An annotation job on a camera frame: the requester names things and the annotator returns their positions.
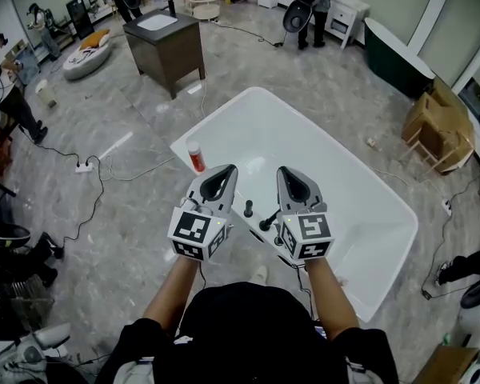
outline white bucket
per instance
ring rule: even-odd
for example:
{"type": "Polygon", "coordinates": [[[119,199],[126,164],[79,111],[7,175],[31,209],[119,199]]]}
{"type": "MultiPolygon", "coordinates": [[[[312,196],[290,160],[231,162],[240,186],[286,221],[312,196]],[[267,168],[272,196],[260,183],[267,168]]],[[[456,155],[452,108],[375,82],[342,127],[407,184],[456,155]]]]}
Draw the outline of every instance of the white bucket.
{"type": "Polygon", "coordinates": [[[49,108],[57,104],[54,91],[48,87],[48,81],[42,80],[35,87],[35,93],[49,108]]]}

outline bathtub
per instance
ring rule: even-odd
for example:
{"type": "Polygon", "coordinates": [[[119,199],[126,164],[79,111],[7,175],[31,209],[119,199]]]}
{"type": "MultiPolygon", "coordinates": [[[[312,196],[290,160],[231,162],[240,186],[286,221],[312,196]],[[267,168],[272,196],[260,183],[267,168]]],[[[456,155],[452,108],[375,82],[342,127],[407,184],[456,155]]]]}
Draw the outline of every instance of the bathtub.
{"type": "Polygon", "coordinates": [[[238,168],[233,232],[250,231],[260,248],[275,249],[289,262],[284,247],[274,243],[274,226],[261,232],[258,224],[278,209],[280,166],[316,181],[336,224],[327,259],[345,282],[360,319],[372,318],[418,230],[416,215],[388,185],[328,133],[262,88],[243,91],[171,145],[193,169],[187,141],[199,143],[207,166],[233,163],[238,168]],[[251,218],[243,215],[248,199],[254,203],[251,218]]]}
{"type": "Polygon", "coordinates": [[[408,97],[420,97],[435,74],[387,28],[372,18],[366,18],[365,24],[368,67],[408,97]]]}

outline window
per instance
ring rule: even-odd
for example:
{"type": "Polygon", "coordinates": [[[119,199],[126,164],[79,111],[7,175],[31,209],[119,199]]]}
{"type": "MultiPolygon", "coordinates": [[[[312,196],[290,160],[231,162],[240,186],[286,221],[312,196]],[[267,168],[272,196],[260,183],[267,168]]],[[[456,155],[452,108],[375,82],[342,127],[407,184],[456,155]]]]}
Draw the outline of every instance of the window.
{"type": "Polygon", "coordinates": [[[472,78],[458,95],[480,122],[480,85],[472,78]]]}

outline round coffee table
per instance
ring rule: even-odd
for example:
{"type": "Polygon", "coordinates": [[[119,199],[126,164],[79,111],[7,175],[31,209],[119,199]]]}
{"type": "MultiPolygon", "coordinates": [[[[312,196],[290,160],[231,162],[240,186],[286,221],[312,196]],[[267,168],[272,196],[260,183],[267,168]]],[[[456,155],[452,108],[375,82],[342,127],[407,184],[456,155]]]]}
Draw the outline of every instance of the round coffee table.
{"type": "Polygon", "coordinates": [[[188,0],[192,16],[197,20],[211,20],[221,13],[220,0],[188,0]]]}

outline red and white bottle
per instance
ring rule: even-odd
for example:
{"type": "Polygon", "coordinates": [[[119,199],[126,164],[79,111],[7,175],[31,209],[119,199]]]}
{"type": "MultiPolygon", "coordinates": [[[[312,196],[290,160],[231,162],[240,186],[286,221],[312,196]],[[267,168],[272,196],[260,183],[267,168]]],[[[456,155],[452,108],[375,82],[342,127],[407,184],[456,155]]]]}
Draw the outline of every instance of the red and white bottle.
{"type": "Polygon", "coordinates": [[[197,172],[203,172],[206,169],[205,160],[202,157],[201,148],[196,141],[190,141],[186,144],[189,151],[190,160],[197,172]]]}

